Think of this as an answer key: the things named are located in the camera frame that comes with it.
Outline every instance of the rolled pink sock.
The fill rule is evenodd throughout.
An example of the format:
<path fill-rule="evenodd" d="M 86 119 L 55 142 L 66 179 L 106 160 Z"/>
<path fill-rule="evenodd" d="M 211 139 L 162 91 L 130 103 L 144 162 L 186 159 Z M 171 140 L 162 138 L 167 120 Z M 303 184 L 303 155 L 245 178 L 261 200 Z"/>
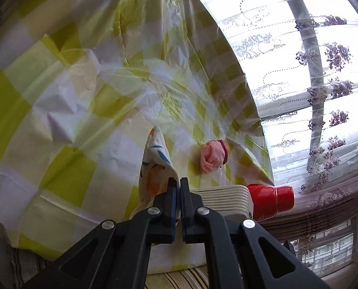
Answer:
<path fill-rule="evenodd" d="M 226 144 L 224 141 L 211 140 L 201 147 L 201 171 L 203 174 L 217 170 L 227 161 Z"/>

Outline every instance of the metal screw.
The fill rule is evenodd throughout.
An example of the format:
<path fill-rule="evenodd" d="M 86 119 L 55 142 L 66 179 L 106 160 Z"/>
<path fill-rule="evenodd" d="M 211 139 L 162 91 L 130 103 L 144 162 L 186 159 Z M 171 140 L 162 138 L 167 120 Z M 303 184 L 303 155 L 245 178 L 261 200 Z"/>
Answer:
<path fill-rule="evenodd" d="M 207 215 L 208 213 L 210 213 L 210 210 L 202 206 L 201 208 L 198 208 L 198 213 L 200 215 Z"/>
<path fill-rule="evenodd" d="M 115 223 L 111 220 L 106 220 L 104 223 L 101 224 L 101 227 L 104 229 L 112 229 L 115 227 Z"/>
<path fill-rule="evenodd" d="M 159 210 L 159 208 L 153 206 L 148 209 L 148 213 L 151 215 L 156 215 L 156 214 L 160 213 L 160 210 Z"/>
<path fill-rule="evenodd" d="M 253 220 L 244 220 L 243 226 L 245 226 L 246 228 L 254 228 L 255 222 Z"/>

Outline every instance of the striped fabric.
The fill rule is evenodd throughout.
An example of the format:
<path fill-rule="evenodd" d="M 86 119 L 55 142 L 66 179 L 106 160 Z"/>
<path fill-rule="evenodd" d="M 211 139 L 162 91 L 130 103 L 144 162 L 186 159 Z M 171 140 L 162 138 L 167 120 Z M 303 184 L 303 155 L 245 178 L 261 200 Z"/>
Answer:
<path fill-rule="evenodd" d="M 33 252 L 13 249 L 14 289 L 20 289 L 49 264 L 49 261 Z M 176 272 L 147 275 L 145 289 L 208 289 L 207 267 L 204 265 Z"/>

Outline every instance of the plaid fabric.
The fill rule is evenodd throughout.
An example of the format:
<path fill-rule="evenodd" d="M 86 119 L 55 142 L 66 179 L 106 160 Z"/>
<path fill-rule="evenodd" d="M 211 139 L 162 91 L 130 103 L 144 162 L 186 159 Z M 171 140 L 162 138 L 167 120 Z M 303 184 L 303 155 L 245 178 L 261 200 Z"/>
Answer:
<path fill-rule="evenodd" d="M 153 126 L 193 188 L 271 184 L 245 74 L 199 0 L 15 0 L 0 25 L 0 231 L 53 260 L 138 205 Z M 199 148 L 229 160 L 201 175 Z M 204 263 L 158 245 L 149 273 Z"/>

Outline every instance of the floral pattern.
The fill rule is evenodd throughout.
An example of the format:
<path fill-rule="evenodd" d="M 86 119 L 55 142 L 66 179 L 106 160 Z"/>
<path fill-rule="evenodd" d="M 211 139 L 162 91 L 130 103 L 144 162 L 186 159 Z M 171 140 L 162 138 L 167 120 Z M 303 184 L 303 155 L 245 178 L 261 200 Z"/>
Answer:
<path fill-rule="evenodd" d="M 338 227 L 333 228 L 333 229 L 331 229 L 331 230 L 327 233 L 327 235 L 330 236 L 330 235 L 332 235 L 332 234 L 334 234 L 334 233 L 336 233 L 336 232 L 338 232 L 338 231 L 339 231 L 339 228 L 338 228 Z"/>
<path fill-rule="evenodd" d="M 330 112 L 330 114 L 332 115 L 332 118 L 330 119 L 330 127 L 343 124 L 349 119 L 349 112 L 338 110 L 336 112 Z"/>
<path fill-rule="evenodd" d="M 325 22 L 321 24 L 322 27 L 334 26 L 334 25 L 346 25 L 347 20 L 340 18 L 339 16 L 325 16 Z"/>
<path fill-rule="evenodd" d="M 334 80 L 329 80 L 326 85 L 308 88 L 307 92 L 313 97 L 308 100 L 310 105 L 325 102 L 328 97 L 328 90 L 332 91 L 332 93 L 330 93 L 331 98 L 337 99 L 353 93 L 353 83 L 349 80 L 341 81 L 336 77 Z"/>
<path fill-rule="evenodd" d="M 327 55 L 329 62 L 329 68 L 335 69 L 340 72 L 346 63 L 350 63 L 350 57 L 352 56 L 349 52 L 349 47 L 345 47 L 336 42 L 326 43 L 325 46 L 327 50 L 325 54 Z"/>
<path fill-rule="evenodd" d="M 317 127 L 323 128 L 323 126 L 326 124 L 326 122 L 324 120 L 319 120 L 317 121 L 315 118 L 309 120 L 309 125 L 308 127 L 310 128 L 310 130 L 313 130 Z"/>
<path fill-rule="evenodd" d="M 300 32 L 302 30 L 313 29 L 318 27 L 334 26 L 334 25 L 346 25 L 347 20 L 339 16 L 325 16 L 324 22 L 316 22 L 314 18 L 299 18 L 295 21 L 295 28 Z"/>
<path fill-rule="evenodd" d="M 339 159 L 339 156 L 334 155 L 332 153 L 332 151 L 331 152 L 326 152 L 324 154 L 323 158 L 325 159 L 325 162 L 323 163 L 323 168 L 325 170 L 330 170 L 333 167 L 339 165 L 339 163 L 341 162 L 340 159 Z"/>
<path fill-rule="evenodd" d="M 317 156 L 317 155 L 320 155 L 322 153 L 324 153 L 324 148 L 321 147 L 321 146 L 318 146 L 318 147 L 313 147 L 311 150 L 310 150 L 310 157 L 313 157 L 313 156 Z"/>
<path fill-rule="evenodd" d="M 330 265 L 327 265 L 324 268 L 322 268 L 322 272 L 323 273 L 330 272 L 331 270 L 334 270 L 338 265 L 339 265 L 339 262 L 331 263 Z"/>
<path fill-rule="evenodd" d="M 283 140 L 281 143 L 278 143 L 277 145 L 273 145 L 272 147 L 289 147 L 291 145 L 294 145 L 297 142 L 297 139 L 293 140 Z"/>
<path fill-rule="evenodd" d="M 306 66 L 307 63 L 309 62 L 309 61 L 307 60 L 307 54 L 304 53 L 304 52 L 299 51 L 299 52 L 296 53 L 296 56 L 297 56 L 297 57 L 296 57 L 295 59 L 297 59 L 298 62 L 299 62 L 301 65 L 303 65 L 303 66 Z"/>
<path fill-rule="evenodd" d="M 320 26 L 319 23 L 317 23 L 315 21 L 314 18 L 298 18 L 297 20 L 295 20 L 295 28 L 298 29 L 298 31 L 301 30 L 306 30 L 306 29 L 312 29 L 312 28 L 317 28 Z"/>
<path fill-rule="evenodd" d="M 323 188 L 323 185 L 329 181 L 330 172 L 328 171 L 331 168 L 339 165 L 339 163 L 341 162 L 339 156 L 334 155 L 332 151 L 326 152 L 323 155 L 323 158 L 325 160 L 323 163 L 323 168 L 324 168 L 323 171 L 320 171 L 321 170 L 320 165 L 318 164 L 317 161 L 313 161 L 312 163 L 308 164 L 307 172 L 310 173 L 311 175 L 318 174 L 318 179 L 313 183 L 303 184 L 301 186 L 301 191 L 299 192 L 299 194 L 307 190 L 309 192 L 315 192 L 321 190 Z"/>
<path fill-rule="evenodd" d="M 336 77 L 334 80 L 329 80 L 329 83 L 333 91 L 332 99 L 344 97 L 345 95 L 353 93 L 353 83 L 349 80 L 340 81 L 338 77 Z"/>
<path fill-rule="evenodd" d="M 261 54 L 265 54 L 275 49 L 285 46 L 272 34 L 256 34 L 242 41 L 231 43 L 231 47 L 238 57 L 244 59 L 255 59 Z"/>
<path fill-rule="evenodd" d="M 304 237 L 304 238 L 300 238 L 298 240 L 295 240 L 293 242 L 293 245 L 298 246 L 297 253 L 299 255 L 307 255 L 307 254 L 309 254 L 309 253 L 314 251 L 314 248 L 311 246 L 311 243 L 313 243 L 315 240 L 316 240 L 315 236 L 308 236 L 308 237 Z"/>
<path fill-rule="evenodd" d="M 264 121 L 267 122 L 279 122 L 281 120 L 285 120 L 286 118 L 290 118 L 291 116 L 293 115 L 296 115 L 298 114 L 298 111 L 294 111 L 294 112 L 290 112 L 290 113 L 287 113 L 287 114 L 282 114 L 282 115 L 279 115 L 279 116 L 271 116 L 269 118 L 266 118 Z"/>
<path fill-rule="evenodd" d="M 341 147 L 345 144 L 346 144 L 345 139 L 339 139 L 337 136 L 335 136 L 334 138 L 329 138 L 329 145 L 328 145 L 327 149 L 329 151 L 331 151 L 331 150 Z"/>
<path fill-rule="evenodd" d="M 253 89 L 251 93 L 253 94 L 254 100 L 258 99 L 269 99 L 276 100 L 282 92 L 284 92 L 284 88 L 288 86 L 288 82 L 278 82 L 276 84 L 265 84 L 256 89 Z"/>
<path fill-rule="evenodd" d="M 241 32 L 254 29 L 255 27 L 258 27 L 258 24 L 263 23 L 266 16 L 270 14 L 266 9 L 267 5 L 259 6 L 249 11 L 227 17 L 222 20 L 221 28 L 223 29 L 223 26 L 226 26 L 225 29 L 227 29 L 229 27 L 236 26 L 241 28 Z"/>
<path fill-rule="evenodd" d="M 352 198 L 353 190 L 347 186 L 341 186 L 330 192 L 321 193 L 313 198 L 310 198 L 306 203 L 305 210 L 307 212 L 317 211 L 325 206 L 333 206 L 340 204 Z"/>
<path fill-rule="evenodd" d="M 320 55 L 313 48 L 308 49 L 307 55 L 312 61 L 318 61 L 318 59 L 320 59 Z"/>
<path fill-rule="evenodd" d="M 307 92 L 313 97 L 309 99 L 310 105 L 325 102 L 327 99 L 327 90 L 325 86 L 314 86 L 307 89 Z"/>

